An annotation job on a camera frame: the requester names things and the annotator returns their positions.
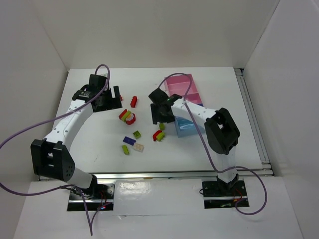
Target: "white wall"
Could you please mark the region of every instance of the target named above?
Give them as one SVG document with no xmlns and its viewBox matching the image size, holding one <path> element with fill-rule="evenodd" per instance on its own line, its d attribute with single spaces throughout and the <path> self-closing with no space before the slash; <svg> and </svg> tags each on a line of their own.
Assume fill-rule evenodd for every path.
<svg viewBox="0 0 319 239">
<path fill-rule="evenodd" d="M 243 68 L 279 0 L 32 0 L 68 68 Z"/>
<path fill-rule="evenodd" d="M 244 70 L 266 148 L 305 239 L 318 238 L 318 0 L 281 0 Z"/>
<path fill-rule="evenodd" d="M 66 79 L 59 58 L 31 6 L 24 0 L 0 2 L 0 140 L 33 123 L 53 117 Z M 0 151 L 0 181 L 27 192 L 35 179 L 30 144 L 50 125 L 9 142 Z M 0 238 L 13 237 L 24 197 L 0 189 Z"/>
</svg>

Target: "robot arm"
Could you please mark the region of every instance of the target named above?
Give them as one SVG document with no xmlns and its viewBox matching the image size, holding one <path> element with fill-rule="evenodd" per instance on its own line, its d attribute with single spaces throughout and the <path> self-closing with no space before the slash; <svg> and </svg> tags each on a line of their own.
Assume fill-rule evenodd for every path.
<svg viewBox="0 0 319 239">
<path fill-rule="evenodd" d="M 89 84 L 74 94 L 67 112 L 76 110 L 95 97 L 105 83 L 106 77 L 91 75 Z M 64 117 L 43 140 L 33 141 L 31 155 L 35 174 L 76 185 L 88 195 L 105 190 L 105 185 L 98 185 L 94 175 L 75 167 L 69 150 L 80 128 L 94 112 L 122 107 L 118 86 L 114 87 L 114 93 L 115 97 L 112 98 L 111 90 L 105 90 L 92 103 Z"/>
<path fill-rule="evenodd" d="M 157 88 L 149 98 L 153 102 L 151 110 L 154 124 L 173 122 L 175 116 L 193 121 L 182 96 L 174 94 L 168 97 L 164 91 Z M 196 123 L 206 131 L 208 144 L 217 155 L 219 171 L 236 166 L 235 150 L 240 132 L 229 111 L 225 108 L 218 111 L 208 109 L 189 101 L 186 103 Z M 229 190 L 238 181 L 236 169 L 218 173 L 217 180 Z"/>
</svg>

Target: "green block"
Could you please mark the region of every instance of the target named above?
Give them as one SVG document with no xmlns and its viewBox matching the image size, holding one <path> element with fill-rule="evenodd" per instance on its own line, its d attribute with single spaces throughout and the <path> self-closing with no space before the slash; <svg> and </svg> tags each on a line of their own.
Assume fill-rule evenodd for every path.
<svg viewBox="0 0 319 239">
<path fill-rule="evenodd" d="M 164 130 L 165 129 L 165 124 L 164 123 L 159 123 L 159 129 Z"/>
<path fill-rule="evenodd" d="M 130 113 L 131 113 L 130 111 L 127 111 L 127 112 L 122 116 L 121 121 L 125 122 L 126 117 L 129 116 Z"/>
<path fill-rule="evenodd" d="M 138 138 L 141 137 L 141 134 L 140 134 L 140 132 L 139 132 L 138 130 L 135 131 L 135 132 L 133 133 L 133 135 L 134 135 L 134 137 L 135 137 L 136 139 L 138 139 Z"/>
<path fill-rule="evenodd" d="M 129 149 L 126 145 L 122 145 L 122 150 L 123 150 L 124 154 L 130 155 Z"/>
<path fill-rule="evenodd" d="M 165 137 L 165 133 L 162 132 L 162 133 L 159 133 L 158 136 L 156 136 L 156 139 L 157 139 L 158 141 L 161 141 L 164 137 Z"/>
</svg>

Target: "white table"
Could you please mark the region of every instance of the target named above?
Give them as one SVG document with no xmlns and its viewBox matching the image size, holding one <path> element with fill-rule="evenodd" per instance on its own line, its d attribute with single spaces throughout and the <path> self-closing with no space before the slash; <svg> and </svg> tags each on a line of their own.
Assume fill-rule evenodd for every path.
<svg viewBox="0 0 319 239">
<path fill-rule="evenodd" d="M 101 68 L 98 73 L 106 72 Z M 238 165 L 262 168 L 233 68 L 111 69 L 110 84 L 120 87 L 123 108 L 95 113 L 86 121 L 70 150 L 76 166 L 90 173 L 211 170 L 198 135 L 178 138 L 174 123 L 170 123 L 166 124 L 166 137 L 162 142 L 152 140 L 158 125 L 152 124 L 148 95 L 165 76 L 174 72 L 193 75 L 206 107 L 224 107 L 230 111 L 241 132 L 236 150 Z M 70 70 L 57 115 L 67 111 L 73 94 L 88 83 L 93 73 L 94 69 Z M 131 110 L 132 96 L 138 97 L 138 103 Z M 119 120 L 118 115 L 124 109 L 136 114 L 137 121 L 133 125 Z M 132 133 L 136 130 L 142 134 L 137 141 L 145 146 L 144 151 L 140 153 L 129 147 L 130 155 L 126 156 L 121 148 L 123 138 L 134 138 Z"/>
<path fill-rule="evenodd" d="M 139 181 L 147 184 L 135 187 L 140 191 L 116 187 L 114 211 L 98 213 L 93 237 L 84 212 L 66 211 L 69 191 L 27 197 L 14 239 L 302 239 L 282 178 L 263 181 L 268 204 L 255 216 L 241 215 L 234 208 L 204 209 L 200 179 Z M 252 212 L 262 205 L 264 193 L 256 177 L 245 178 L 245 184 L 250 207 L 241 209 Z M 32 182 L 29 193 L 59 185 Z M 152 190 L 147 193 L 143 188 Z"/>
</svg>

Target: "white floor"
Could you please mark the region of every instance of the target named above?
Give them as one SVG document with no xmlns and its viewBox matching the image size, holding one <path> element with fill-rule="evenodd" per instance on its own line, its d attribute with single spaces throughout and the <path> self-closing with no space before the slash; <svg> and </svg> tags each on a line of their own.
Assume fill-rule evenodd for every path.
<svg viewBox="0 0 319 239">
<path fill-rule="evenodd" d="M 178 138 L 173 123 L 166 125 L 166 137 L 153 142 L 152 135 L 158 130 L 152 124 L 148 95 L 162 79 L 174 72 L 191 73 L 204 105 L 208 108 L 227 108 L 240 132 L 236 150 L 237 164 L 253 169 L 262 167 L 245 106 L 233 68 L 132 68 L 111 69 L 110 85 L 118 85 L 124 98 L 123 108 L 93 114 L 83 125 L 72 147 L 71 155 L 78 168 L 91 173 L 103 172 L 159 172 L 211 170 L 198 135 Z M 71 69 L 63 91 L 57 115 L 65 113 L 73 94 L 88 84 L 94 69 Z M 99 74 L 106 73 L 101 69 Z M 135 109 L 130 107 L 132 96 L 138 97 Z M 126 125 L 118 115 L 129 109 L 137 121 Z M 133 137 L 138 130 L 142 137 L 143 153 L 134 151 L 123 154 L 121 145 L 125 136 Z"/>
<path fill-rule="evenodd" d="M 204 209 L 199 179 L 117 181 L 114 211 L 98 213 L 93 237 L 84 212 L 66 211 L 69 191 L 27 197 L 14 239 L 302 239 L 282 178 L 262 178 L 268 203 L 254 216 Z M 252 212 L 263 204 L 264 192 L 256 177 L 244 180 L 250 207 L 241 209 Z M 32 182 L 29 193 L 59 185 Z"/>
</svg>

